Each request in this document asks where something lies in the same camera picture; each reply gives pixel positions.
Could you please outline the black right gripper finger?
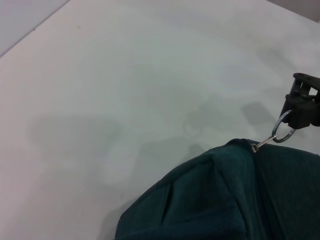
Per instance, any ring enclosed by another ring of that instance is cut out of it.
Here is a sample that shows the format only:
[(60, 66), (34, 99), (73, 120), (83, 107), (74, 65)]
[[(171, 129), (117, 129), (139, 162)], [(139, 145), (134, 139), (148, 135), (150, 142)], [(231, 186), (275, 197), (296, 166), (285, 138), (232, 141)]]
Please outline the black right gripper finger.
[(294, 82), (281, 113), (290, 113), (283, 119), (289, 127), (302, 129), (310, 125), (320, 127), (320, 78), (294, 73)]

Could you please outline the dark teal insulated bag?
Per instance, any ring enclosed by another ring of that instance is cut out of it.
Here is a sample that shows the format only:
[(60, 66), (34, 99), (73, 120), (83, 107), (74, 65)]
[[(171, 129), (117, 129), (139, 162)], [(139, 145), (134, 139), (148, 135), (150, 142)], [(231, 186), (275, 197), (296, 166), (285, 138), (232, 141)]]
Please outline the dark teal insulated bag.
[(320, 155), (233, 139), (171, 170), (114, 240), (320, 240)]

